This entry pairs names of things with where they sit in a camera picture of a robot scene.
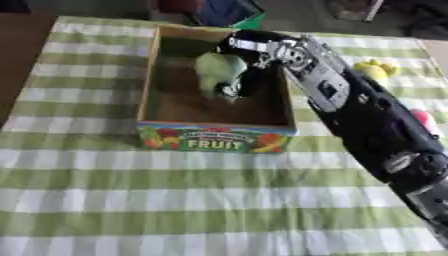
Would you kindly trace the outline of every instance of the pink fruit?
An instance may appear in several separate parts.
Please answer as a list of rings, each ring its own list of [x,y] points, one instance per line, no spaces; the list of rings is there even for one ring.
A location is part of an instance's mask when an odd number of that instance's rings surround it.
[[[442,132],[437,127],[436,120],[430,113],[420,109],[411,109],[411,112],[430,133],[438,135],[439,137],[443,136]]]

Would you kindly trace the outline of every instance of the fruit box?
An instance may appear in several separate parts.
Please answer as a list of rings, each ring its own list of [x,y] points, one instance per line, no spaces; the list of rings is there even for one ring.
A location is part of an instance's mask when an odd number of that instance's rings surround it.
[[[288,82],[281,70],[254,96],[230,104],[199,90],[196,58],[232,30],[160,26],[149,47],[138,129],[148,149],[282,152],[296,134]]]

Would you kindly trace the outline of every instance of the green and white checkered tablecloth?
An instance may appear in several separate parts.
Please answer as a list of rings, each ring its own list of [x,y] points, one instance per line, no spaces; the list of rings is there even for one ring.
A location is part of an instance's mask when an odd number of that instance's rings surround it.
[[[1,256],[447,255],[295,91],[290,152],[145,151],[134,119],[153,23],[59,18],[0,135]],[[317,35],[448,131],[448,87],[411,39]]]

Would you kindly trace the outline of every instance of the blue object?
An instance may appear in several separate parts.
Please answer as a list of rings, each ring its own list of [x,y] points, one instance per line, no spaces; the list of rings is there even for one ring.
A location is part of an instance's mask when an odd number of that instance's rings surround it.
[[[200,25],[230,27],[263,14],[264,11],[250,0],[206,0],[197,18]]]

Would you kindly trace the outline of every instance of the wooden table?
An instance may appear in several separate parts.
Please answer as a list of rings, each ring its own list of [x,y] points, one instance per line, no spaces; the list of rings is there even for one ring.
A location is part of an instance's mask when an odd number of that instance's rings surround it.
[[[55,16],[0,14],[0,127],[25,84]],[[447,41],[422,41],[448,75]]]

